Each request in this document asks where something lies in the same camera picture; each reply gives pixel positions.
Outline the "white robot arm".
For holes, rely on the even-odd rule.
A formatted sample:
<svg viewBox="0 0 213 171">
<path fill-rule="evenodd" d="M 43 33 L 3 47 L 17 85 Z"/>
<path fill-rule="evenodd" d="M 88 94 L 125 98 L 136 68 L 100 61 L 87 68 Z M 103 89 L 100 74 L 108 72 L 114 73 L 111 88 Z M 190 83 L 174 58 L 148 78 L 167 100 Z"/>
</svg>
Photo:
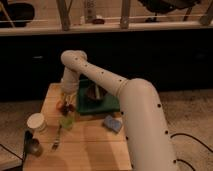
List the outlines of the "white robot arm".
<svg viewBox="0 0 213 171">
<path fill-rule="evenodd" d="M 162 104 L 149 81 L 127 79 L 93 65 L 81 50 L 64 51 L 61 62 L 65 95 L 78 89 L 83 74 L 118 98 L 133 171 L 179 171 Z"/>
</svg>

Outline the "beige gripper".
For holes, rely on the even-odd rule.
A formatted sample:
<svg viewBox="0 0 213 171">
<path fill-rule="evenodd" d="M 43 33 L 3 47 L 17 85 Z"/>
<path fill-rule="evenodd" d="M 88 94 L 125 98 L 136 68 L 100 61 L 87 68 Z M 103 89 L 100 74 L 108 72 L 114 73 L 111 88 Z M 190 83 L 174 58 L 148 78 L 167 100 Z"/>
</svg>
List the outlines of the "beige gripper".
<svg viewBox="0 0 213 171">
<path fill-rule="evenodd" d="M 64 68 L 64 73 L 61 78 L 61 93 L 62 104 L 66 104 L 66 94 L 70 95 L 70 104 L 75 105 L 76 93 L 74 93 L 79 87 L 80 74 L 74 70 Z"/>
</svg>

